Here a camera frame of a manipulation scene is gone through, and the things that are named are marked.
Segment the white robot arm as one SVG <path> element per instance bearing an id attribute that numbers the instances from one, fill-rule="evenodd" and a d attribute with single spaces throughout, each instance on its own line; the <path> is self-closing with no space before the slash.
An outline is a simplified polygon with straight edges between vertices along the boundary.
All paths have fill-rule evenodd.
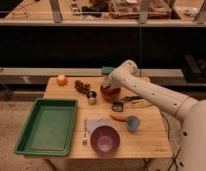
<path id="1" fill-rule="evenodd" d="M 125 87 L 157 106 L 182 124 L 178 171 L 206 171 L 206 99 L 188 95 L 146 82 L 138 77 L 132 60 L 124 61 L 103 80 L 105 89 Z"/>

